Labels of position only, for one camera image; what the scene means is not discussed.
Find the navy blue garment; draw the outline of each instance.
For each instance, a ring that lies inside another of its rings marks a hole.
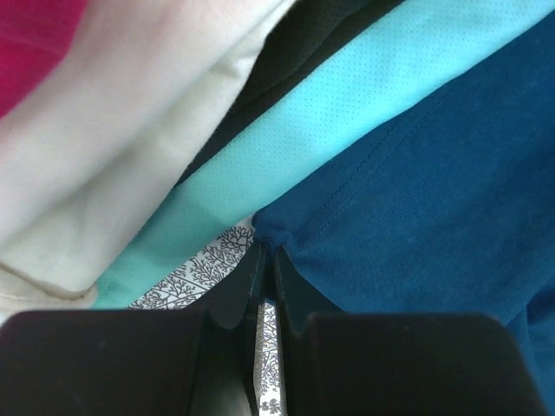
[[[253,223],[347,311],[496,317],[555,414],[554,44],[551,13]]]

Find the stitching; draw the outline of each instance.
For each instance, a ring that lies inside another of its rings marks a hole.
[[[435,111],[435,109],[447,98],[447,96],[451,93],[452,88],[450,88],[435,104],[434,106],[421,118],[421,120],[416,123],[416,125],[413,127],[413,129],[407,133],[407,135],[405,137],[402,138],[401,141],[399,141],[399,143],[397,143],[397,145],[395,145],[395,148],[392,150],[392,152],[384,159],[382,160],[382,162],[377,166],[377,168],[374,170],[374,172],[377,172],[378,169],[380,169],[380,167],[382,167],[382,165],[389,160],[389,158],[391,157],[391,155],[393,153],[395,153],[395,150],[408,138],[410,137],[418,128],[420,128],[420,126],[424,123],[424,121],[426,121],[430,115],[432,114],[433,111]],[[309,244],[311,244],[314,240],[316,240],[318,237],[320,237],[320,235],[333,223],[333,221],[337,218],[337,216],[347,207],[347,205],[350,203],[350,201],[352,201],[362,190],[363,186],[361,186],[356,192],[353,193],[353,195],[351,195],[351,197],[341,206],[341,208],[334,214],[333,217],[330,218],[330,220],[324,224],[322,226],[322,228],[318,231],[318,233],[311,238],[310,240],[306,241],[306,243],[304,243],[298,250],[298,252],[302,252],[304,250],[306,250],[306,248],[309,246]]]
[[[349,176],[349,178],[339,187],[339,189],[337,191],[334,192],[333,195],[331,195],[331,197],[328,198],[328,200],[320,207],[320,209],[318,209],[318,211],[316,211],[316,213],[314,215],[312,215],[312,217],[310,217],[308,219],[308,221],[306,221],[306,223],[304,223],[304,225],[293,235],[294,237],[297,237],[324,209],[326,206],[328,206],[331,201],[333,201],[335,199],[335,197],[341,193],[341,191],[345,188],[345,186],[347,186],[350,181],[360,172],[360,170],[366,165],[366,163],[368,163],[368,161],[370,160],[370,158],[372,157],[372,155],[380,148],[380,146],[383,144],[383,142],[391,135],[391,133],[397,128],[397,126],[399,126],[399,124],[405,119],[405,117],[407,117],[407,113],[405,113],[396,123],[394,126],[392,126],[389,131],[387,133],[385,133],[385,135],[382,137],[382,139],[378,142],[378,144],[374,147],[374,149],[372,149],[372,151],[370,151],[370,153],[368,154],[368,156],[360,163],[360,165],[355,169],[355,171]]]

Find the teal fabric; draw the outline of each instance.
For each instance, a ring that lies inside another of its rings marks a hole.
[[[219,233],[553,9],[553,0],[407,0],[175,188],[100,278],[95,307],[126,307]]]

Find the black and white patterned cloth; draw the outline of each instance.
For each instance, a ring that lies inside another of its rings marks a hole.
[[[251,244],[252,233],[250,219],[230,228],[133,302],[131,308],[186,307],[235,269]],[[264,306],[263,332],[260,414],[280,415],[276,311],[268,303]]]

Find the magenta cloth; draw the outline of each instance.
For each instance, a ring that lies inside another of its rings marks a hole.
[[[0,117],[68,53],[88,0],[0,0]]]

